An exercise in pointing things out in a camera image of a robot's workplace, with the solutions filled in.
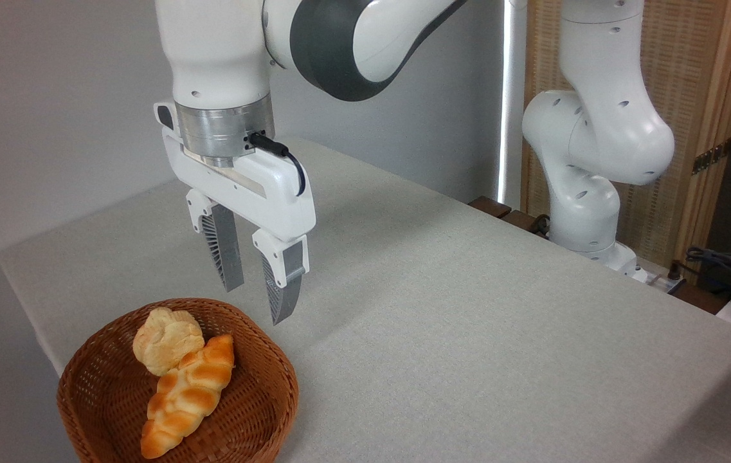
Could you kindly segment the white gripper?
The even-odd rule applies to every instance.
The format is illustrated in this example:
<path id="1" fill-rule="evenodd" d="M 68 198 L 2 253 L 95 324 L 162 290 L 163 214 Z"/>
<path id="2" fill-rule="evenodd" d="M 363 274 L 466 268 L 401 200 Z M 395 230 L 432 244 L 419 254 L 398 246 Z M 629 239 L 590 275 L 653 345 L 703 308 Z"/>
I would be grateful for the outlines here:
<path id="1" fill-rule="evenodd" d="M 195 232 L 203 235 L 227 292 L 244 284 L 234 213 L 258 226 L 251 236 L 262 256 L 272 323 L 292 315 L 302 276 L 309 272 L 307 232 L 316 212 L 307 171 L 300 162 L 256 147 L 234 158 L 230 167 L 213 167 L 183 145 L 172 104 L 154 104 L 163 124 L 169 164 L 192 190 L 186 195 Z"/>

